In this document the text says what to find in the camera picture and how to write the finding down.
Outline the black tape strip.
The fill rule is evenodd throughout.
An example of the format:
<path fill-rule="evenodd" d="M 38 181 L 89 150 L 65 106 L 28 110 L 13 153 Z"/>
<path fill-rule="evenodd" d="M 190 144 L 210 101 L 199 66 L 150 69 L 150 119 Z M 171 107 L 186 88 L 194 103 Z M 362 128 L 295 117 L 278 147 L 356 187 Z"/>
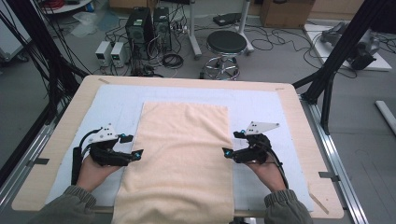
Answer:
<path fill-rule="evenodd" d="M 39 165 L 47 165 L 50 159 L 46 159 L 46 158 L 36 158 L 34 160 L 29 160 L 26 164 L 26 166 L 28 167 L 33 167 L 37 164 Z"/>

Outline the cream towel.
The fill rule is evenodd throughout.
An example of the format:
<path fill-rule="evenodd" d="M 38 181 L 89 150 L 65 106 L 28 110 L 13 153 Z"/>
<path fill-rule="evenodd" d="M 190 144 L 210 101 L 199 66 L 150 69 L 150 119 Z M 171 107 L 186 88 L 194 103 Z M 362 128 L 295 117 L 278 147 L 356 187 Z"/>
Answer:
<path fill-rule="evenodd" d="M 111 224 L 228 224 L 233 219 L 233 166 L 228 108 L 146 102 L 135 149 L 124 171 Z"/>

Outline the white base board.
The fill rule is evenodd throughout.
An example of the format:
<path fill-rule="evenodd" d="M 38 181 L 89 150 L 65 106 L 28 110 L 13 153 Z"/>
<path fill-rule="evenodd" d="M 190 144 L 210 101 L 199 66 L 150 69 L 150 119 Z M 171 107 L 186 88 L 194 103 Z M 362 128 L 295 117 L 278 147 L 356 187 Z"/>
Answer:
<path fill-rule="evenodd" d="M 304 26 L 304 30 L 314 47 L 314 51 L 322 63 L 326 62 L 333 49 L 330 43 L 323 43 L 320 41 L 322 32 L 329 29 L 330 26 L 324 25 L 306 24 Z M 374 58 L 375 60 L 364 68 L 365 71 L 388 72 L 391 70 L 391 66 L 378 53 L 374 54 Z"/>

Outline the clear plastic sheet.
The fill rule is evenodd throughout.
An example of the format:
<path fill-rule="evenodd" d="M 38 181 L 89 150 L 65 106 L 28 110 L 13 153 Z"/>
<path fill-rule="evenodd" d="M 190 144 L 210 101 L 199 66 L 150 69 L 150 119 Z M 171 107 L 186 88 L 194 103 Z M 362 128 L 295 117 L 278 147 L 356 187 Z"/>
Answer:
<path fill-rule="evenodd" d="M 79 12 L 73 16 L 78 25 L 71 31 L 75 37 L 95 34 L 97 30 L 108 31 L 117 26 L 119 17 L 106 12 L 102 17 L 92 12 Z"/>

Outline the flat black device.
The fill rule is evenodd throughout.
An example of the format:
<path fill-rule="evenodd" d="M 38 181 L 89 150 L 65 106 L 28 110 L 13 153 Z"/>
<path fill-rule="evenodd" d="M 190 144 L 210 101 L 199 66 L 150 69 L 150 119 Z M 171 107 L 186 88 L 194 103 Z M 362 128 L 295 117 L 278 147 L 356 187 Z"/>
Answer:
<path fill-rule="evenodd" d="M 218 26 L 225 26 L 229 24 L 234 24 L 241 19 L 240 13 L 228 13 L 219 15 L 213 18 L 213 22 Z"/>

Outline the thin wooden strip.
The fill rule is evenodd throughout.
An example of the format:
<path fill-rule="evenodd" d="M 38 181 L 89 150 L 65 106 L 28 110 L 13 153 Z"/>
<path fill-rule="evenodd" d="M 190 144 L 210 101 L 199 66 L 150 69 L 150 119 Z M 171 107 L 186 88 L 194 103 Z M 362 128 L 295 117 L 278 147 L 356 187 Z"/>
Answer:
<path fill-rule="evenodd" d="M 319 210 L 322 211 L 322 213 L 329 215 L 329 210 L 324 206 L 324 204 L 311 192 L 309 192 L 309 196 L 312 199 L 312 201 L 315 203 L 315 208 L 314 212 L 318 212 Z"/>

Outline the person's right hand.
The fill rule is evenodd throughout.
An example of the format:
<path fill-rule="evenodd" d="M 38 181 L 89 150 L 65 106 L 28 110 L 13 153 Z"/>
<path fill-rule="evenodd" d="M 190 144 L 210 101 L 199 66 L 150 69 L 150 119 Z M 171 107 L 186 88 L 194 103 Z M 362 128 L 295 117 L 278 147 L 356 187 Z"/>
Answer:
<path fill-rule="evenodd" d="M 276 192 L 286 189 L 282 175 L 272 157 L 268 157 L 265 163 L 248 162 L 249 167 L 260 181 L 271 191 Z"/>

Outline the white round table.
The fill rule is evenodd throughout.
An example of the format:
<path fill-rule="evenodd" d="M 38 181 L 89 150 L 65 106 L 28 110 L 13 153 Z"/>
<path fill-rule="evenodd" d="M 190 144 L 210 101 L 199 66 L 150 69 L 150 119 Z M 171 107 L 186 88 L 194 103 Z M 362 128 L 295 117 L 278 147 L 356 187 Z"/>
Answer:
<path fill-rule="evenodd" d="M 72 10 L 84 8 L 85 6 L 89 5 L 91 2 L 92 0 L 80 0 L 79 3 L 76 5 L 64 4 L 63 6 L 55 9 L 49 7 L 42 7 L 42 10 L 44 11 L 45 14 L 59 14 L 59 13 L 64 13 L 64 12 L 69 12 Z"/>

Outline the white power supply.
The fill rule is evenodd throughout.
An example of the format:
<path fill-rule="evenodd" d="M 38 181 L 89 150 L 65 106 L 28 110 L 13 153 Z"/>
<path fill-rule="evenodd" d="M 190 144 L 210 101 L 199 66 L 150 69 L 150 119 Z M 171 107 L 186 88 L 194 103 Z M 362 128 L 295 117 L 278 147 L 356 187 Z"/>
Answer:
<path fill-rule="evenodd" d="M 108 41 L 102 41 L 97 48 L 95 55 L 101 66 L 109 66 L 111 63 L 111 44 Z"/>
<path fill-rule="evenodd" d="M 110 55 L 113 64 L 117 68 L 123 67 L 127 61 L 127 52 L 126 52 L 125 44 L 123 42 L 116 42 Z"/>

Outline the black round stool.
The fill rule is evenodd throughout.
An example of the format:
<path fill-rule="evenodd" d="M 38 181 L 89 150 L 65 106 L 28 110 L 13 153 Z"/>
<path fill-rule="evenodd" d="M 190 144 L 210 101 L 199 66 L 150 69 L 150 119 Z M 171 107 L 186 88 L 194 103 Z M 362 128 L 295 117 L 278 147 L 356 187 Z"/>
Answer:
<path fill-rule="evenodd" d="M 240 68 L 236 57 L 247 49 L 247 41 L 233 31 L 216 31 L 206 39 L 206 47 L 215 54 L 205 63 L 203 71 L 212 79 L 236 80 Z"/>

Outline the grey metal bracket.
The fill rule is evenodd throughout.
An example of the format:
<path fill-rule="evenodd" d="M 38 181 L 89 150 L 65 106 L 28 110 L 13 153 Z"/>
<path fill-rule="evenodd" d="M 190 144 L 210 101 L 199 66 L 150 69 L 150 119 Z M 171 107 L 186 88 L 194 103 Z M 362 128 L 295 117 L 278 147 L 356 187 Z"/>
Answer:
<path fill-rule="evenodd" d="M 338 182 L 340 180 L 338 175 L 335 175 L 332 172 L 319 172 L 320 178 L 329 178 L 332 182 Z"/>

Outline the cardboard box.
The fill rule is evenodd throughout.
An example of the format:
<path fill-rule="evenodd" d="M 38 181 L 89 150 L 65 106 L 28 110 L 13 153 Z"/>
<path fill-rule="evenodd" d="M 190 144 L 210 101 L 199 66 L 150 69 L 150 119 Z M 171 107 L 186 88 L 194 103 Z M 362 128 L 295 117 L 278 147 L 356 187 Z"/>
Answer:
<path fill-rule="evenodd" d="M 316 0 L 263 0 L 260 20 L 269 28 L 303 28 Z"/>

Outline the large black computer tower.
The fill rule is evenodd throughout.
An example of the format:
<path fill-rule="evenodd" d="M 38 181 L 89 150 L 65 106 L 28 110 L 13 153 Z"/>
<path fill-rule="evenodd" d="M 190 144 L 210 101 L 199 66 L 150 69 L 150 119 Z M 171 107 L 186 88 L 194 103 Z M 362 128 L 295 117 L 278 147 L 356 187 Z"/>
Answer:
<path fill-rule="evenodd" d="M 135 7 L 125 24 L 128 42 L 135 59 L 149 59 L 149 42 L 154 38 L 148 7 Z"/>

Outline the aluminium rail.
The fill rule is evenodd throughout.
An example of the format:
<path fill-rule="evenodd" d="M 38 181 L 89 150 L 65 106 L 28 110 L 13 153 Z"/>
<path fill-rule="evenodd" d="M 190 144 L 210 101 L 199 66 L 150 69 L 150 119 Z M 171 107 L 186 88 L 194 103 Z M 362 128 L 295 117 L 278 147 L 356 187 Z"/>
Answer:
<path fill-rule="evenodd" d="M 5 215 L 8 211 L 12 210 L 12 202 L 34 167 L 26 166 L 27 162 L 39 158 L 53 130 L 54 127 L 52 125 L 44 125 L 33 135 L 33 138 L 25 144 L 25 151 L 21 154 L 8 178 L 3 182 L 0 188 L 0 215 Z"/>
<path fill-rule="evenodd" d="M 321 113 L 317 105 L 310 105 L 302 97 L 300 102 L 306 110 L 306 115 L 312 121 L 314 133 L 318 135 L 320 145 L 323 148 L 326 162 L 331 167 L 331 180 L 337 186 L 342 196 L 342 205 L 348 212 L 353 224 L 369 224 L 369 221 L 363 211 L 359 198 L 349 180 L 347 171 L 342 163 L 337 148 L 329 134 L 320 124 Z"/>

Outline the white grid mat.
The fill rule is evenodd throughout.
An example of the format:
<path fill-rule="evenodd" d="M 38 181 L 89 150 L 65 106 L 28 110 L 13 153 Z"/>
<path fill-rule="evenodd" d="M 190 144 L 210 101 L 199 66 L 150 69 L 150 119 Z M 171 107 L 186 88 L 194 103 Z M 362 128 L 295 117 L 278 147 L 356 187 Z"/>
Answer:
<path fill-rule="evenodd" d="M 55 181 L 50 189 L 45 204 L 51 202 L 70 185 L 72 170 L 72 151 L 84 134 L 91 130 L 105 127 L 111 123 L 114 133 L 134 135 L 134 144 L 116 144 L 116 151 L 130 152 L 137 145 L 137 127 L 144 103 L 196 103 L 205 105 L 222 105 L 228 108 L 230 131 L 228 135 L 233 141 L 234 150 L 248 146 L 245 139 L 233 138 L 234 131 L 245 130 L 251 121 L 276 123 L 274 130 L 266 131 L 274 152 L 283 163 L 283 169 L 298 199 L 314 211 L 314 204 L 308 193 L 303 169 L 299 163 L 293 139 L 290 134 L 284 110 L 280 102 L 280 93 L 276 91 L 250 91 L 232 89 L 202 89 L 178 87 L 153 87 L 129 85 L 103 85 L 93 98 L 92 105 L 80 123 L 74 140 L 65 152 L 63 161 Z M 149 148 L 143 148 L 143 159 L 133 162 L 141 164 L 149 158 Z M 221 161 L 233 165 L 233 193 L 236 210 L 259 211 L 264 208 L 263 198 L 270 193 L 244 164 L 236 164 L 223 157 L 221 147 L 218 149 Z M 94 193 L 98 197 L 99 206 L 113 206 L 116 193 L 120 187 L 122 169 L 112 175 L 105 184 Z"/>

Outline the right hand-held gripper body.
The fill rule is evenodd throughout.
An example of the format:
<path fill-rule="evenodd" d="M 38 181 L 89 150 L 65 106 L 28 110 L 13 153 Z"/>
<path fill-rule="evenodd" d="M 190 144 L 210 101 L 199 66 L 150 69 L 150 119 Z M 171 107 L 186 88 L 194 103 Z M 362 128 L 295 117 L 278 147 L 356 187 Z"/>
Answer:
<path fill-rule="evenodd" d="M 237 163 L 257 161 L 262 164 L 266 162 L 267 153 L 272 150 L 272 146 L 269 138 L 264 133 L 278 127 L 278 123 L 251 121 L 246 129 L 243 130 L 247 136 L 248 147 L 236 150 L 233 160 Z"/>

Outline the black metal frame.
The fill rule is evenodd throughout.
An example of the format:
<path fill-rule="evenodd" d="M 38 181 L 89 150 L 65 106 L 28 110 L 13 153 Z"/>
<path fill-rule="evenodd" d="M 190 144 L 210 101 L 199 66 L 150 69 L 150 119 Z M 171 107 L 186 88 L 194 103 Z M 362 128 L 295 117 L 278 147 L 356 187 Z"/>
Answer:
<path fill-rule="evenodd" d="M 302 98 L 310 105 L 315 105 L 318 102 L 319 96 L 324 93 L 319 124 L 327 135 L 330 134 L 329 116 L 334 77 L 343 62 L 357 46 L 359 40 L 384 10 L 389 1 L 364 0 L 325 63 L 312 75 L 292 84 L 295 89 L 310 84 L 308 90 L 302 94 Z"/>

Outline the white desk leg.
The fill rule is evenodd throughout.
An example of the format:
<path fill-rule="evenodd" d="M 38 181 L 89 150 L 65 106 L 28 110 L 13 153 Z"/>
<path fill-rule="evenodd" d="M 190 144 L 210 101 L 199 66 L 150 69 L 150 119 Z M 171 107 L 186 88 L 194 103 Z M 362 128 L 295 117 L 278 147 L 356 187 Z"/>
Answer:
<path fill-rule="evenodd" d="M 194 54 L 194 59 L 199 60 L 202 56 L 202 52 L 195 36 L 195 8 L 194 8 L 195 0 L 189 0 L 189 2 L 190 2 L 189 40 Z"/>
<path fill-rule="evenodd" d="M 248 40 L 245 34 L 249 5 L 250 5 L 250 0 L 243 0 L 242 10 L 241 10 L 241 20 L 239 22 L 239 26 L 235 28 L 237 30 L 237 33 L 240 34 L 242 37 L 244 37 L 245 40 L 247 41 L 247 50 L 246 50 L 247 55 L 249 55 L 254 51 L 254 48 L 252 47 L 250 41 Z"/>

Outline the slim black computer tower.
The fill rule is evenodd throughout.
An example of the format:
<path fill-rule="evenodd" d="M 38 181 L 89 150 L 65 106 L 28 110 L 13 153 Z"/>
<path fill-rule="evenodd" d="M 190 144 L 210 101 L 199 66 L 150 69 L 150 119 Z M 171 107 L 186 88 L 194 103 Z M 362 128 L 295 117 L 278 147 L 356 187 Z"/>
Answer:
<path fill-rule="evenodd" d="M 163 50 L 170 51 L 172 49 L 169 8 L 156 7 L 153 13 L 153 25 L 158 43 Z"/>

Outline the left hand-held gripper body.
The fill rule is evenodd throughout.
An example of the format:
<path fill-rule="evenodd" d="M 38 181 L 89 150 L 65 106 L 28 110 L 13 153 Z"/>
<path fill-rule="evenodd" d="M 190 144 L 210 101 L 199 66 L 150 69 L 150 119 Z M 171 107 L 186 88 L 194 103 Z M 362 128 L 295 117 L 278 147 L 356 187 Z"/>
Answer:
<path fill-rule="evenodd" d="M 117 143 L 120 143 L 120 134 L 108 123 L 89 138 L 88 147 L 92 159 L 102 166 L 127 166 L 131 153 L 115 151 L 113 147 Z"/>

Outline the person's left hand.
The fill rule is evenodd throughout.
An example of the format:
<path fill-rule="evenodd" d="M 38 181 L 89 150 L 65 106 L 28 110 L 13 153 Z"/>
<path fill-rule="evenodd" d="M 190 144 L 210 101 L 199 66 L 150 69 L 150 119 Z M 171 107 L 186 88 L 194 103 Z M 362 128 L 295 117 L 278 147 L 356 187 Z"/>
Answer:
<path fill-rule="evenodd" d="M 88 192 L 92 192 L 98 188 L 108 176 L 119 169 L 119 166 L 101 166 L 96 163 L 91 156 L 87 156 L 81 165 L 77 186 Z"/>

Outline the white tube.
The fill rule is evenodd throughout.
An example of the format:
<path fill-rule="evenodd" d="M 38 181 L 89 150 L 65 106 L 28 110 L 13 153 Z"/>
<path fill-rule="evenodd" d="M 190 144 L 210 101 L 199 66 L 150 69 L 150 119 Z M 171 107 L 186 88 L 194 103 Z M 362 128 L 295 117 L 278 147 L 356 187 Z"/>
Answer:
<path fill-rule="evenodd" d="M 387 104 L 384 101 L 376 101 L 375 105 L 382 114 L 389 127 L 392 129 L 393 133 L 396 135 L 396 118 L 389 110 Z"/>

